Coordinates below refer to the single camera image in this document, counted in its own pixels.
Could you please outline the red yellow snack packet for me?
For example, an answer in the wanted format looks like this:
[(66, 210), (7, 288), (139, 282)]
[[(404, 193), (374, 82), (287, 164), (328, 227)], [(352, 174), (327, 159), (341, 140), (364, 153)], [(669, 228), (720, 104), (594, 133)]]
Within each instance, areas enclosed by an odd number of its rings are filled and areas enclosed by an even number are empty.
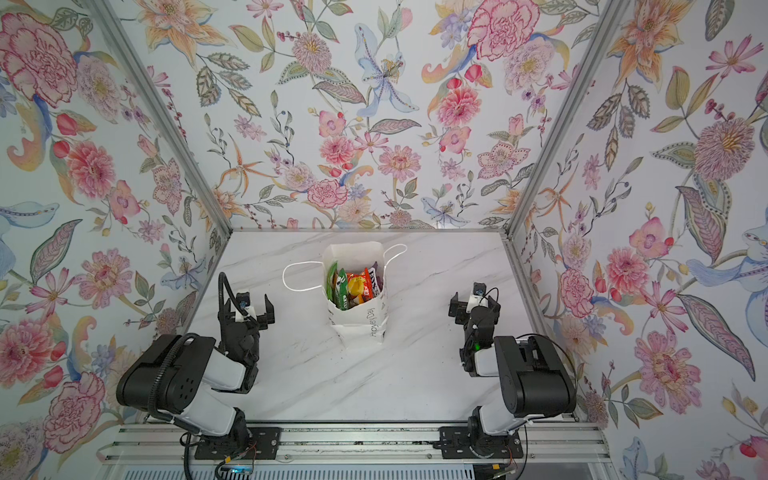
[(360, 275), (360, 295), (363, 298), (364, 302), (367, 302), (371, 300), (375, 294), (373, 291), (373, 282), (370, 276), (370, 273), (368, 270), (364, 270), (363, 273)]

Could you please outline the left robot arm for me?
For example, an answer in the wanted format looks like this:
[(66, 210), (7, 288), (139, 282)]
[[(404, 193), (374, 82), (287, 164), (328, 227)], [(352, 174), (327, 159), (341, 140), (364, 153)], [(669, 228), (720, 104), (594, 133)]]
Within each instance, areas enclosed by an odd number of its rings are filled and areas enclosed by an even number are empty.
[(256, 443), (245, 413), (213, 395), (247, 394), (258, 375), (261, 332), (275, 323), (265, 298), (257, 314), (248, 295), (219, 306), (221, 339), (194, 333), (163, 334), (122, 375), (116, 387), (120, 405), (145, 412), (196, 436), (218, 454), (234, 457)]

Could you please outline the magenta Fox's candy bag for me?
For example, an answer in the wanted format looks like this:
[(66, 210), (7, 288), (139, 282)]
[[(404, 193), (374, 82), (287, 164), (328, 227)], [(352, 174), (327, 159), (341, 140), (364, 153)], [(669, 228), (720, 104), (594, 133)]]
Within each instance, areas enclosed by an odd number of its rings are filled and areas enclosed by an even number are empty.
[(383, 278), (379, 275), (379, 265), (375, 262), (367, 269), (373, 297), (379, 297), (383, 291)]

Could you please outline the green Lays chips bag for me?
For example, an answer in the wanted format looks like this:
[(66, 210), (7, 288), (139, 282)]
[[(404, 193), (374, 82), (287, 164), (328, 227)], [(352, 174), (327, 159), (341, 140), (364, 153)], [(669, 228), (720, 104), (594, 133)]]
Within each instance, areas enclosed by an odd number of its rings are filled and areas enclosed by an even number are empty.
[(333, 262), (328, 267), (328, 269), (326, 271), (326, 274), (325, 274), (325, 293), (326, 293), (327, 299), (331, 303), (335, 303), (336, 302), (336, 300), (335, 300), (335, 292), (336, 292), (336, 290), (335, 290), (335, 282), (336, 282), (335, 278), (336, 278), (336, 275), (337, 275), (337, 269), (338, 269), (338, 263), (337, 262)]

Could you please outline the white paper bag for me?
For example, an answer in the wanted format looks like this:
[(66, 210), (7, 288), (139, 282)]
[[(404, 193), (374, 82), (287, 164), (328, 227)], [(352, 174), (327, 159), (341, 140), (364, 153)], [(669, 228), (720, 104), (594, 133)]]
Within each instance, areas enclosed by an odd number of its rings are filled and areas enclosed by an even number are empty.
[[(292, 292), (322, 292), (324, 314), (343, 346), (378, 346), (389, 323), (388, 267), (407, 251), (404, 244), (386, 247), (376, 241), (332, 244), (319, 260), (287, 265), (282, 282)], [(322, 275), (315, 276), (311, 286), (291, 285), (288, 272), (305, 265), (320, 268)]]

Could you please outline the green Fox's candy bag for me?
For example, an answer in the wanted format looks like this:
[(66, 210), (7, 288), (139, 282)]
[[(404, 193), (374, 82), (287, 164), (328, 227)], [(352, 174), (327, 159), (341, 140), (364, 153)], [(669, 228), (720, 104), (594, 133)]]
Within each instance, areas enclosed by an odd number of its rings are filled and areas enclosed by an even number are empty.
[(344, 269), (337, 271), (335, 279), (335, 305), (340, 311), (349, 309), (348, 276)]

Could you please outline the small orange snack packet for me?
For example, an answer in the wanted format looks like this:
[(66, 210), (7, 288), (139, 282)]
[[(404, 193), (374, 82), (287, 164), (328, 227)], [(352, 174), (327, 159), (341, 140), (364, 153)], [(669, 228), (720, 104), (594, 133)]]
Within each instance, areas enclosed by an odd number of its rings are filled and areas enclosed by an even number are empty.
[(348, 293), (350, 305), (360, 305), (364, 302), (362, 296), (360, 295), (360, 289), (360, 275), (350, 274), (348, 276)]

